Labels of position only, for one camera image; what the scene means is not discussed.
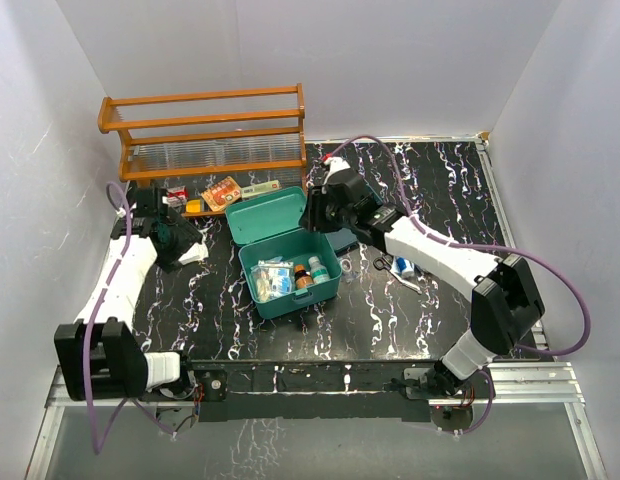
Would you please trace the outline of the orange medicine box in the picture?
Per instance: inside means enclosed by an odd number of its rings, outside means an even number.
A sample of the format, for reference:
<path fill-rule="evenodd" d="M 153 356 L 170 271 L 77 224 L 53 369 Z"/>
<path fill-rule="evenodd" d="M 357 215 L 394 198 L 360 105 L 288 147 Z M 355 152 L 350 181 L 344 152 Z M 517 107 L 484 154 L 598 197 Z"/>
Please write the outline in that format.
<path fill-rule="evenodd" d="M 240 200 L 241 196 L 241 187 L 231 176 L 226 176 L 201 194 L 205 204 L 213 212 L 224 211 Z"/>

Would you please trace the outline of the white-blue ointment tube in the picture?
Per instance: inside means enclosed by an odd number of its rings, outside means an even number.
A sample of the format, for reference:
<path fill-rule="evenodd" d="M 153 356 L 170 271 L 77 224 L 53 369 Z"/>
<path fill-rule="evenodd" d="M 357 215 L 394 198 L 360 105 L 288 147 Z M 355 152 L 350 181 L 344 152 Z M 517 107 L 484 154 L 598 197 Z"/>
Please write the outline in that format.
<path fill-rule="evenodd" d="M 402 257 L 395 257 L 393 266 L 396 273 L 403 279 L 411 279 L 415 276 L 414 265 Z"/>

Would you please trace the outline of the bag of cotton balls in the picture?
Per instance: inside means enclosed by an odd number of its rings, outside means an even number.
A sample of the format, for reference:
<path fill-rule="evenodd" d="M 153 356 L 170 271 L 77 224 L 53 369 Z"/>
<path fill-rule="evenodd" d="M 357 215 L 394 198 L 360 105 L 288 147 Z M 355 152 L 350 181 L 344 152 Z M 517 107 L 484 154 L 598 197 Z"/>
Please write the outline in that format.
<path fill-rule="evenodd" d="M 268 272 L 263 269 L 257 269 L 252 273 L 252 278 L 255 284 L 256 299 L 259 302 L 269 301 L 271 296 L 271 285 Z"/>

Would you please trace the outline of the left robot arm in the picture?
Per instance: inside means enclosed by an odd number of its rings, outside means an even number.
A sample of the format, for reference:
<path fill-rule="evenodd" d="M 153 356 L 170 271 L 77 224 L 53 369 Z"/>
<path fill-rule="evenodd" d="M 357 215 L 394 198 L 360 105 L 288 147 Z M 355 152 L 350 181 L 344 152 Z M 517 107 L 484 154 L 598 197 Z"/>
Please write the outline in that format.
<path fill-rule="evenodd" d="M 203 261 L 204 236 L 170 205 L 164 188 L 139 188 L 122 208 L 89 300 L 74 322 L 54 334 L 66 389 L 74 401 L 139 398 L 156 388 L 184 399 L 197 383 L 185 354 L 143 352 L 133 319 L 148 273 Z"/>

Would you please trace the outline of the white bottle green label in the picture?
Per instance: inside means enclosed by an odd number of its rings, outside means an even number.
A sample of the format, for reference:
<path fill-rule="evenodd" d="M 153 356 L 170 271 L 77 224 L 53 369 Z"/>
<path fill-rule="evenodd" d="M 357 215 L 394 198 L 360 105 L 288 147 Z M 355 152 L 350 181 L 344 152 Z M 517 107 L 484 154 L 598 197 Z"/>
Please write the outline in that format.
<path fill-rule="evenodd" d="M 310 274 L 315 284 L 322 284 L 330 280 L 329 272 L 318 256 L 311 256 L 308 259 L 308 263 Z"/>

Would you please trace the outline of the bag of blue-white packets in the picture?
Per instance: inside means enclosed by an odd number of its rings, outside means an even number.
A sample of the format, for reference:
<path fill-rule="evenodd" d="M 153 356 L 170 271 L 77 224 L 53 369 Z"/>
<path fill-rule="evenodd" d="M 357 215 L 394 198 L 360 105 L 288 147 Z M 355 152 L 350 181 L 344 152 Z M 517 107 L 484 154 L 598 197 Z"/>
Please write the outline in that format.
<path fill-rule="evenodd" d="M 252 273 L 257 269 L 268 272 L 271 285 L 269 301 L 271 301 L 293 291 L 293 268 L 294 265 L 291 261 L 284 261 L 282 257 L 274 257 L 268 260 L 259 260 L 256 265 L 251 267 L 250 274 L 252 278 Z"/>

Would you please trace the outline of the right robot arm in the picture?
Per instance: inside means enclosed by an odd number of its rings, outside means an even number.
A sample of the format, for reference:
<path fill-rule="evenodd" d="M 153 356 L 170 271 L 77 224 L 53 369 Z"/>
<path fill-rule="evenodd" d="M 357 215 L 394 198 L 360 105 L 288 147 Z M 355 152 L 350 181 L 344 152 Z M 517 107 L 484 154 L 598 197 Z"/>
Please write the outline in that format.
<path fill-rule="evenodd" d="M 408 386 L 436 396 L 456 397 L 472 375 L 509 354 L 545 312 L 525 258 L 505 258 L 437 242 L 418 228 L 407 211 L 381 202 L 351 168 L 329 175 L 308 190 L 299 220 L 311 232 L 352 232 L 359 242 L 404 258 L 461 293 L 470 303 L 467 331 L 435 364 Z"/>

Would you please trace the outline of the white gauze pad packet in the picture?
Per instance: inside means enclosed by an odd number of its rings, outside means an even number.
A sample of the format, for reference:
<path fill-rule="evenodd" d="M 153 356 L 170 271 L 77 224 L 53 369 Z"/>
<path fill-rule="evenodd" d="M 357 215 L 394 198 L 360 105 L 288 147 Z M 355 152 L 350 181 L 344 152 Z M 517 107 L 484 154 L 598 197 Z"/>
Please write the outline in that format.
<path fill-rule="evenodd" d="M 182 265 L 188 265 L 195 262 L 202 262 L 209 256 L 208 248 L 203 241 L 194 243 L 184 254 L 182 254 L 178 262 Z"/>

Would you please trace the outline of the brown bottle orange cap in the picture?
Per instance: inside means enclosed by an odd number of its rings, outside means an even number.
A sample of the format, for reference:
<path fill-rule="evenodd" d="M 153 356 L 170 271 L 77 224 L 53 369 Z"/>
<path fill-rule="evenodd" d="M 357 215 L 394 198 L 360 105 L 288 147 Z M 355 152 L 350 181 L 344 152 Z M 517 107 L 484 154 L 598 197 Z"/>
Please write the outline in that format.
<path fill-rule="evenodd" d="M 302 264 L 296 264 L 294 266 L 294 280 L 297 290 L 308 288 L 309 286 L 314 284 L 314 280 L 311 274 Z"/>

